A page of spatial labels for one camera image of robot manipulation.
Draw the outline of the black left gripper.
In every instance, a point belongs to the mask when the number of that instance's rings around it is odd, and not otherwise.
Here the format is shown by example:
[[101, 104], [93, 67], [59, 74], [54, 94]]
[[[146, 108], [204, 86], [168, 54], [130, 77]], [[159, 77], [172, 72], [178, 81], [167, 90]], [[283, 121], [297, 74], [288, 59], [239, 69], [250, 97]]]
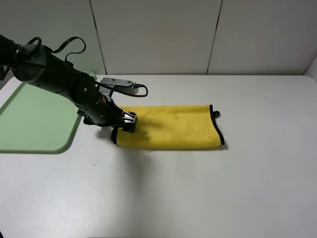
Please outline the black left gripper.
[[107, 101], [99, 91], [76, 93], [77, 114], [84, 118], [84, 124], [99, 127], [113, 127], [133, 133], [138, 120], [132, 111], [123, 111], [113, 101]]

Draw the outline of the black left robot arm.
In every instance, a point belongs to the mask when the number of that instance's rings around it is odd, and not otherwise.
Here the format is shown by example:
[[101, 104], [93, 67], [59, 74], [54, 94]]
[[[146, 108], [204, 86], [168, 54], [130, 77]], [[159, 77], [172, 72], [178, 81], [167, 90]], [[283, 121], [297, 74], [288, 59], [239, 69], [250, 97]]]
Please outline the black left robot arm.
[[67, 59], [61, 60], [55, 54], [76, 40], [71, 37], [56, 50], [42, 44], [40, 37], [34, 37], [26, 45], [0, 37], [0, 78], [3, 80], [11, 71], [15, 78], [26, 84], [58, 94], [71, 101], [78, 108], [78, 115], [84, 117], [87, 125], [122, 128], [134, 132], [137, 116], [119, 108], [110, 95], [101, 89], [114, 91], [94, 77], [76, 70]]

